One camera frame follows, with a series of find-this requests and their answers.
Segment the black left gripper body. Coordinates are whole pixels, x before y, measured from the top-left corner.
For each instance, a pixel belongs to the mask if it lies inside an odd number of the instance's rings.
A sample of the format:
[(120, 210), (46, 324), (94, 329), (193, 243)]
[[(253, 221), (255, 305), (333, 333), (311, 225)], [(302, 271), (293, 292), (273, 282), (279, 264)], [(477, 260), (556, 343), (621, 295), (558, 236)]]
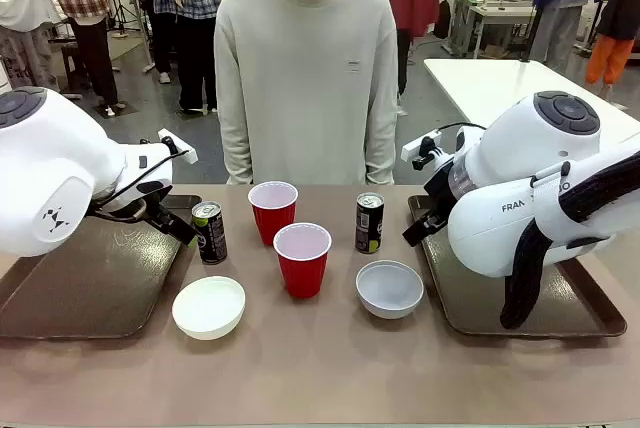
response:
[(92, 216), (118, 223), (137, 223), (149, 217), (173, 188), (167, 179), (138, 181), (92, 202)]

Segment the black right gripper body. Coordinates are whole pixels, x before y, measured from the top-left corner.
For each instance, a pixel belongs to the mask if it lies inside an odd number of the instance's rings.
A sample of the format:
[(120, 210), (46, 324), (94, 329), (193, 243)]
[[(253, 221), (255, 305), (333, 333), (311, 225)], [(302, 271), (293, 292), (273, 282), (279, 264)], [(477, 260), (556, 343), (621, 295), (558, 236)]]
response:
[(453, 194), (449, 186), (450, 166), (442, 166), (424, 185), (430, 204), (429, 213), (439, 222), (446, 222), (453, 208)]

